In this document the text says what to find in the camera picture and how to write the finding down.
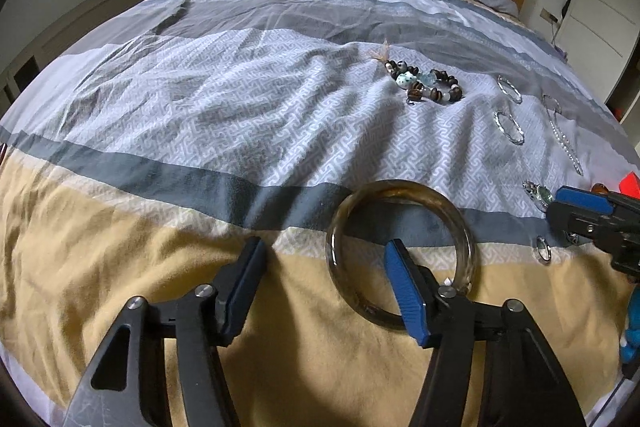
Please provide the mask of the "right blue white gloved hand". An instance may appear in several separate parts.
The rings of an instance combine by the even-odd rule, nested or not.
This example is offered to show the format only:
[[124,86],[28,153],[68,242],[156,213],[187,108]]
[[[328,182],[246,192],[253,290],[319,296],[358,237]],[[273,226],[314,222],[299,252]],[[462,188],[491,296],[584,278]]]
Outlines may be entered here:
[[640,291],[639,286],[631,293],[622,337],[620,337],[620,359],[630,363],[639,352],[640,334]]

